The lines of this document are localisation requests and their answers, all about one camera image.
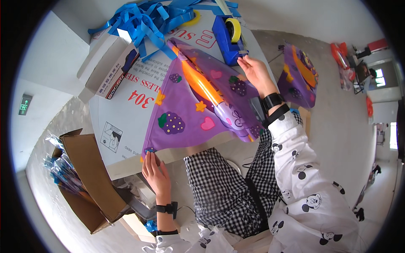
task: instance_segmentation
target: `white cloth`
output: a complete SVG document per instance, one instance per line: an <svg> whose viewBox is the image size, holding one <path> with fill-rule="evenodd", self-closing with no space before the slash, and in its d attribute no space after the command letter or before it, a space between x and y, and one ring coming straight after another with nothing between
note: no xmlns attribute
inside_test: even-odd
<svg viewBox="0 0 405 253"><path fill-rule="evenodd" d="M287 204L279 202L268 219L273 235L269 253L351 252L358 237L358 220L341 189L321 176L302 126L288 111L269 130L273 146L278 145L275 176ZM216 232L205 234L193 246L179 235L160 236L156 252L234 252L218 228L214 229Z"/></svg>

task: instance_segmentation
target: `green exit sign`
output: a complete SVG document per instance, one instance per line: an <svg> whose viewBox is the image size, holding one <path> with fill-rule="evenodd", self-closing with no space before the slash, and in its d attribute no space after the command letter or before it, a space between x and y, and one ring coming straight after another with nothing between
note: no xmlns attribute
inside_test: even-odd
<svg viewBox="0 0 405 253"><path fill-rule="evenodd" d="M18 111L18 115L26 115L28 107L31 103L32 96L24 94L23 98L21 99L20 109Z"/></svg>

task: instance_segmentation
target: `checkered pants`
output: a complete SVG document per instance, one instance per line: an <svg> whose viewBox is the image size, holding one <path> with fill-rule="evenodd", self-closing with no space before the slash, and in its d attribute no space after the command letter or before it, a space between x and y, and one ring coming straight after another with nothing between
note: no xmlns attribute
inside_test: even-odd
<svg viewBox="0 0 405 253"><path fill-rule="evenodd" d="M302 125L299 114L293 115ZM186 157L184 161L194 195L197 222L222 226L243 238L260 233L263 226L268 228L267 220L262 224L244 178L215 148ZM267 217L281 195L274 173L271 134L266 129L260 136L259 148L246 178L254 183Z"/></svg>

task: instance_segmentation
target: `hand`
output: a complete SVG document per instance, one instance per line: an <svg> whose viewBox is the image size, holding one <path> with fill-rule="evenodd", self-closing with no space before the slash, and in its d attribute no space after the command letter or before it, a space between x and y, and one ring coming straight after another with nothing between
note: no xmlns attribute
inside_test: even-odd
<svg viewBox="0 0 405 253"><path fill-rule="evenodd" d="M257 89L262 99L272 93L279 93L270 78L264 62L245 55L243 58L238 58L238 64L245 72L249 82Z"/></svg>
<svg viewBox="0 0 405 253"><path fill-rule="evenodd" d="M156 204L167 205L171 203L171 182L164 162L160 162L155 153L147 152L142 165L142 174L156 193Z"/></svg>

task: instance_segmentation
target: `yellow tape roll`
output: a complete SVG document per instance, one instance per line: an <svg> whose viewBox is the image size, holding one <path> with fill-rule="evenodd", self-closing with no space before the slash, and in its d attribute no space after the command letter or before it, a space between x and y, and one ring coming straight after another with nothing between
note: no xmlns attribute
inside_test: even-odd
<svg viewBox="0 0 405 253"><path fill-rule="evenodd" d="M232 26L233 33L231 34L231 31L230 31L230 34L229 34L230 41L232 43L237 43L238 40L241 38L241 24L239 24L239 21L237 19L228 18L227 20L225 20L225 25L227 26L227 28L229 27L229 25Z"/></svg>
<svg viewBox="0 0 405 253"><path fill-rule="evenodd" d="M193 26L193 25L197 24L198 21L200 21L201 14L197 10L193 10L193 11L194 11L195 17L192 20L183 23L182 26Z"/></svg>

